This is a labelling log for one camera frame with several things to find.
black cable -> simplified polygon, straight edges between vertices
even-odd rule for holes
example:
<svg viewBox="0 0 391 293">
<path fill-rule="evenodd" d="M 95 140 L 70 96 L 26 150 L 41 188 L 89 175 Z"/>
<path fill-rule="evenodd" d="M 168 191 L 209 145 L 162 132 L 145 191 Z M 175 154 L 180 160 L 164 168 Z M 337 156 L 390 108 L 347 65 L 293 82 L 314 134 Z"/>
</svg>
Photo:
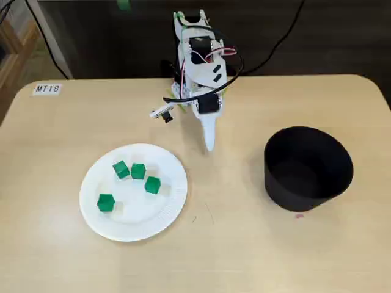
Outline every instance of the black cable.
<svg viewBox="0 0 391 293">
<path fill-rule="evenodd" d="M 10 0 L 10 1 L 8 1 L 8 3 L 7 3 L 6 5 L 4 5 L 3 7 L 1 7 L 0 13 L 2 13 L 3 11 L 5 11 L 5 12 L 4 12 L 3 15 L 0 17 L 0 24 L 2 24 L 2 22 L 5 20 L 5 18 L 6 18 L 6 16 L 7 16 L 8 12 L 9 12 L 10 9 L 11 9 L 11 5 L 12 5 L 12 3 L 13 3 L 14 1 L 15 1 L 15 0 Z"/>
<path fill-rule="evenodd" d="M 242 73 L 242 75 L 249 75 L 255 71 L 257 71 L 258 69 L 260 69 L 261 67 L 263 67 L 266 63 L 268 63 L 268 61 L 271 59 L 271 57 L 273 56 L 273 54 L 275 53 L 275 51 L 277 50 L 277 48 L 282 44 L 283 41 L 285 41 L 285 39 L 290 35 L 290 33 L 292 32 L 295 24 L 298 22 L 298 19 L 299 19 L 299 16 L 300 16 L 300 12 L 304 6 L 304 3 L 306 2 L 306 0 L 302 0 L 300 5 L 299 5 L 299 8 L 297 9 L 296 11 L 296 14 L 293 18 L 293 21 L 291 23 L 291 26 L 289 27 L 289 29 L 287 30 L 287 32 L 285 33 L 285 35 L 283 35 L 283 37 L 278 40 L 278 42 L 274 45 L 273 49 L 271 50 L 271 52 L 269 53 L 269 56 L 260 64 L 260 65 L 257 65 L 256 67 L 254 68 L 251 68 L 250 70 L 247 70 L 247 71 L 244 71 Z"/>
<path fill-rule="evenodd" d="M 30 6 L 29 1 L 28 1 L 28 0 L 24 0 L 24 1 L 25 1 L 26 5 L 27 5 L 28 9 L 30 10 L 32 17 L 34 17 L 35 23 L 37 24 L 37 26 L 38 26 L 38 28 L 39 28 L 39 31 L 41 32 L 41 35 L 42 35 L 42 37 L 43 37 L 43 40 L 45 41 L 46 47 L 48 48 L 49 55 L 50 55 L 51 60 L 53 61 L 54 66 L 57 67 L 57 69 L 60 71 L 60 73 L 61 73 L 66 79 L 69 79 L 69 77 L 65 74 L 65 72 L 61 69 L 61 67 L 57 64 L 56 60 L 54 59 L 53 53 L 52 53 L 52 51 L 50 50 L 50 46 L 49 46 L 48 40 L 46 39 L 45 34 L 43 33 L 43 29 L 42 29 L 41 25 L 39 24 L 36 15 L 35 15 L 34 12 L 32 11 L 32 8 L 31 8 L 31 6 Z"/>
<path fill-rule="evenodd" d="M 227 38 L 223 33 L 219 32 L 217 29 L 212 29 L 211 27 L 208 27 L 208 26 L 186 26 L 182 23 L 182 20 L 180 19 L 180 17 L 178 17 L 178 21 L 180 22 L 180 24 L 182 25 L 182 27 L 185 27 L 185 29 L 205 29 L 207 31 L 211 31 L 211 32 L 214 32 L 215 34 L 218 34 L 220 35 L 221 37 L 223 37 L 224 39 L 226 40 L 229 40 L 229 38 Z M 233 45 L 233 47 L 235 48 L 236 52 L 237 52 L 237 55 L 238 57 L 240 58 L 240 69 L 239 71 L 236 73 L 236 75 L 231 78 L 229 81 L 227 81 L 225 84 L 223 84 L 222 86 L 208 92 L 208 93 L 204 93 L 203 95 L 199 95 L 199 96 L 195 96 L 193 98 L 186 98 L 186 99 L 170 99 L 170 98 L 163 98 L 163 100 L 167 103 L 169 102 L 173 102 L 173 103 L 183 103 L 183 102 L 190 102 L 190 101 L 195 101 L 197 99 L 200 99 L 200 98 L 203 98 L 204 96 L 208 96 L 208 95 L 212 95 L 214 93 L 217 93 L 223 89 L 225 89 L 226 87 L 228 87 L 230 84 L 232 84 L 235 80 L 237 80 L 237 78 L 240 76 L 241 72 L 243 71 L 243 68 L 244 68 L 244 60 L 241 56 L 241 54 L 239 53 L 238 49 L 236 48 L 235 45 Z"/>
</svg>

floor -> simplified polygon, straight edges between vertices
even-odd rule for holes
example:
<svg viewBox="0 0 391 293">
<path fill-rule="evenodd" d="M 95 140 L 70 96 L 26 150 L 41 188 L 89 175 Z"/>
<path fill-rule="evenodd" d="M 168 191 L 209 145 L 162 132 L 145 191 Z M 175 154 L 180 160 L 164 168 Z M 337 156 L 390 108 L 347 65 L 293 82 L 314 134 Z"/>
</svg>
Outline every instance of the floor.
<svg viewBox="0 0 391 293">
<path fill-rule="evenodd" d="M 44 79 L 64 79 L 64 77 L 54 66 L 45 42 L 42 38 L 39 38 L 33 53 L 27 60 L 22 74 L 16 83 L 13 95 L 10 98 L 2 99 L 0 103 L 0 123 L 3 121 L 4 116 L 6 115 L 8 108 L 19 89 L 33 81 Z"/>
</svg>

green cube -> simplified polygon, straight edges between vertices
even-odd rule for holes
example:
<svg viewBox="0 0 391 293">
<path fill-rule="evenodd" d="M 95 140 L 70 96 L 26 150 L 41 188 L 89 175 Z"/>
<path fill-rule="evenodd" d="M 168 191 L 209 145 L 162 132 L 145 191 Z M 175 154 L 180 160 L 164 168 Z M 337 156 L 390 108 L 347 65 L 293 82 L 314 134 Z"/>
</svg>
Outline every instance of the green cube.
<svg viewBox="0 0 391 293">
<path fill-rule="evenodd" d="M 145 165 L 144 164 L 133 164 L 130 173 L 131 173 L 133 179 L 144 180 Z"/>
<path fill-rule="evenodd" d="M 145 183 L 145 191 L 150 194 L 158 194 L 160 185 L 161 183 L 159 178 L 149 176 Z"/>
<path fill-rule="evenodd" d="M 101 212 L 112 212 L 114 209 L 114 203 L 115 200 L 111 194 L 99 194 L 97 205 Z"/>
<path fill-rule="evenodd" d="M 118 178 L 123 179 L 130 174 L 128 166 L 126 166 L 125 162 L 120 161 L 113 165 L 113 168 L 118 176 Z"/>
</svg>

beige table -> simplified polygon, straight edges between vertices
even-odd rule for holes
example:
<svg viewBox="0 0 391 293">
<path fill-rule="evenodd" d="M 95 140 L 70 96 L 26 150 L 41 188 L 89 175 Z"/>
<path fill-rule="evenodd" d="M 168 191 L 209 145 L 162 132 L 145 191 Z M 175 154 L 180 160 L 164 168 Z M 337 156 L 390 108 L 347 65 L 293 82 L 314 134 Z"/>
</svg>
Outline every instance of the beige table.
<svg viewBox="0 0 391 293">
<path fill-rule="evenodd" d="M 148 117 L 167 79 L 61 81 L 59 96 L 23 88 L 0 128 L 0 292 L 391 292 L 391 112 L 358 76 L 240 78 L 206 154 L 192 113 Z M 304 214 L 263 187 L 277 130 L 320 128 L 351 153 L 341 196 Z M 79 187 L 109 150 L 153 143 L 186 169 L 179 218 L 142 242 L 95 234 Z"/>
</svg>

black container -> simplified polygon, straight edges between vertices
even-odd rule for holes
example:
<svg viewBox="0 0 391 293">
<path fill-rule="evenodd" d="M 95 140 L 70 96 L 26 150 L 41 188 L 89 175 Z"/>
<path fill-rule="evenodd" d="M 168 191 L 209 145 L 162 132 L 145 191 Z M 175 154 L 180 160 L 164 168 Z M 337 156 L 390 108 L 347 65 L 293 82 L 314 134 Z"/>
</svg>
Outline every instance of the black container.
<svg viewBox="0 0 391 293">
<path fill-rule="evenodd" d="M 319 206 L 344 192 L 352 178 L 348 152 L 332 136 L 315 128 L 285 128 L 266 144 L 266 191 L 289 211 Z"/>
</svg>

